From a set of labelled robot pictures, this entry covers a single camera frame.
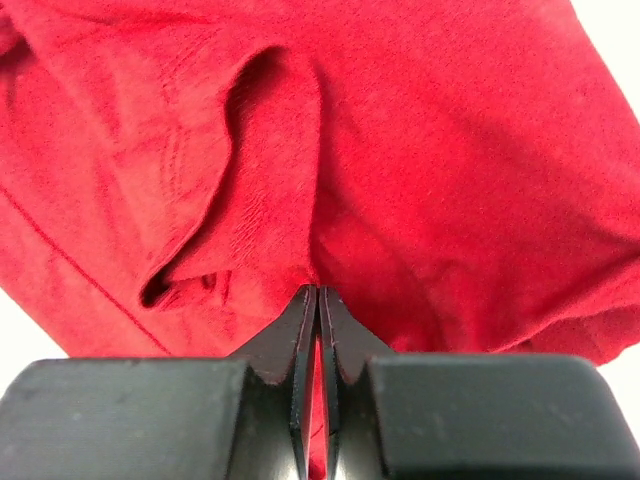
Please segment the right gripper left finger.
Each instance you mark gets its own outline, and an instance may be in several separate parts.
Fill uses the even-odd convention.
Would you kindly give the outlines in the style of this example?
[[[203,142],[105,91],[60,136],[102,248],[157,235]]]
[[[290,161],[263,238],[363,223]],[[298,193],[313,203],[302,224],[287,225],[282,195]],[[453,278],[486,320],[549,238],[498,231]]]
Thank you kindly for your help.
[[[41,360],[1,400],[5,479],[304,479],[317,290],[225,358]]]

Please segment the dark red t-shirt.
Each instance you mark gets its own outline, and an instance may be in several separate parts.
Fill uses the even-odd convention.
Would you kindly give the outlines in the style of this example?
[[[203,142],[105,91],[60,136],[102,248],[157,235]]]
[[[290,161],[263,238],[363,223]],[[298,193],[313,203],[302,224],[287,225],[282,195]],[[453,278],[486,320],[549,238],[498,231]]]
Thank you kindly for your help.
[[[225,358],[315,287],[331,479],[322,288],[400,354],[638,341],[639,125],[567,1],[5,1],[1,286],[66,359]]]

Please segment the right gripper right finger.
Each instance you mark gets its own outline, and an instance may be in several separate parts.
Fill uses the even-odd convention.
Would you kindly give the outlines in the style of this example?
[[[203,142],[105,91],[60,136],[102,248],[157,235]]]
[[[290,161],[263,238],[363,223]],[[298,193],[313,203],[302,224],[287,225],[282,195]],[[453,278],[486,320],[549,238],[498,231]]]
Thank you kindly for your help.
[[[635,479],[639,449],[587,361],[400,354],[318,295],[331,479]]]

